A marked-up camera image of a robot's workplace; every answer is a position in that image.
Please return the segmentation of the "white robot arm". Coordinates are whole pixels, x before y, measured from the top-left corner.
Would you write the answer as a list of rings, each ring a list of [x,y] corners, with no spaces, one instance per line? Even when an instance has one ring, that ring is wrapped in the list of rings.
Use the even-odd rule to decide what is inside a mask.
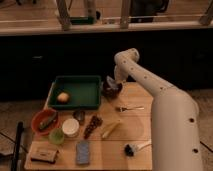
[[[185,91],[138,64],[130,48],[114,56],[114,76],[131,76],[153,97],[151,104],[152,171],[204,171],[197,116],[199,107]]]

